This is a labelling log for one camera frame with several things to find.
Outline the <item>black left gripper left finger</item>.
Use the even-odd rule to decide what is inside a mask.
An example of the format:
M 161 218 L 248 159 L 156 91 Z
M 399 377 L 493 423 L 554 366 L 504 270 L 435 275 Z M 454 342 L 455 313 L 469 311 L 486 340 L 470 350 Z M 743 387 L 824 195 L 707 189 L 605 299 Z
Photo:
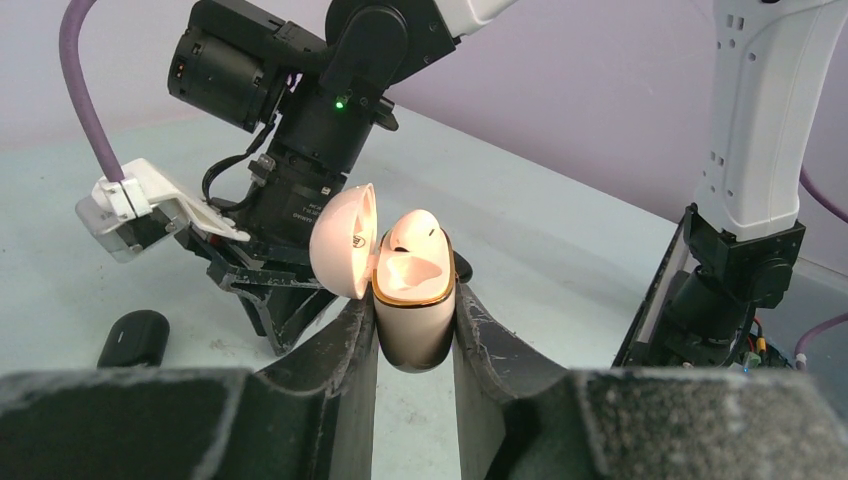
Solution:
M 110 368 L 1 381 L 5 479 L 367 479 L 375 312 L 351 300 L 265 368 Z

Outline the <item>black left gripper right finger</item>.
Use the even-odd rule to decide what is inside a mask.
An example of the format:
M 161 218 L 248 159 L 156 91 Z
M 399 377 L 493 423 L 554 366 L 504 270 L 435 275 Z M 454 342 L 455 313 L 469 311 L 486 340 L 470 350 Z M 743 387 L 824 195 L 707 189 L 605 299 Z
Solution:
M 457 290 L 465 479 L 843 479 L 847 425 L 794 372 L 564 368 Z

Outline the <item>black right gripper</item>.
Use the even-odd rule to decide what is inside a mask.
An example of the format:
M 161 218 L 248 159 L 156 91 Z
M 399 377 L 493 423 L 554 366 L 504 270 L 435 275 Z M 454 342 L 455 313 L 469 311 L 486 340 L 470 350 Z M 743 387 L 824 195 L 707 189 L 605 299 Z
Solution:
M 305 329 L 337 299 L 317 281 L 305 246 L 240 242 L 197 227 L 175 239 L 208 262 L 207 276 L 239 298 L 256 334 L 268 340 L 278 357 L 288 355 Z

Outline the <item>beige earbud charging case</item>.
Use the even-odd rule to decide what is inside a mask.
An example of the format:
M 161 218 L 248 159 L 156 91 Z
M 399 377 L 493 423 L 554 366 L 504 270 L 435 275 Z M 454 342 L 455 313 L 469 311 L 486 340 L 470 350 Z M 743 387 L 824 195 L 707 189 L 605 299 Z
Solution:
M 458 283 L 454 250 L 440 225 L 433 250 L 392 251 L 392 228 L 378 233 L 372 184 L 347 189 L 329 201 L 315 222 L 310 265 L 331 293 L 372 298 L 380 346 L 393 367 L 425 372 L 443 362 L 452 343 Z

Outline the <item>black earbud case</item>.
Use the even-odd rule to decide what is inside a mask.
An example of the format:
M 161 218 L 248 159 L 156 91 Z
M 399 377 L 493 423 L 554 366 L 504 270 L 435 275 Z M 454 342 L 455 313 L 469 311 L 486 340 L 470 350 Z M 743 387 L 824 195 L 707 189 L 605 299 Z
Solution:
M 159 367 L 170 336 L 170 322 L 154 310 L 136 310 L 110 329 L 97 360 L 98 368 Z

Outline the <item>beige earbud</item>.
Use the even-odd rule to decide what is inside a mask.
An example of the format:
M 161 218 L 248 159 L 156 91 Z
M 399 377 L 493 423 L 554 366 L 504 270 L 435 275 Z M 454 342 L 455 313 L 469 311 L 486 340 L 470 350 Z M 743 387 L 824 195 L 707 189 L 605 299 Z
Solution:
M 436 217 L 424 209 L 403 215 L 389 234 L 392 251 L 424 253 L 433 250 L 441 230 Z

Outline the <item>black charging case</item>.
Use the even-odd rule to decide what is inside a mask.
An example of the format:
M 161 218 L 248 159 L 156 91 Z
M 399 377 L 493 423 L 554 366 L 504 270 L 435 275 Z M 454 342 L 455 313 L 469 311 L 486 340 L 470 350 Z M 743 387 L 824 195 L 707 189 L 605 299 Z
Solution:
M 458 281 L 463 284 L 470 282 L 474 274 L 470 262 L 458 251 L 453 252 L 453 260 Z

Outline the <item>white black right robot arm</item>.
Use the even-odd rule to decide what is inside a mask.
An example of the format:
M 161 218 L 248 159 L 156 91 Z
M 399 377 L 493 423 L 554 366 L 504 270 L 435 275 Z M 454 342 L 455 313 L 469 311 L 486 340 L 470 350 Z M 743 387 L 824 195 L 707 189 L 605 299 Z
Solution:
M 212 208 L 267 243 L 301 243 L 342 188 L 386 90 L 451 54 L 504 1 L 334 1 L 317 37 L 247 1 L 199 1 L 169 93 L 267 144 L 272 170 Z M 843 1 L 717 1 L 710 163 L 682 220 L 697 261 L 629 350 L 645 365 L 732 360 L 736 334 L 788 289 L 805 233 L 802 162 Z

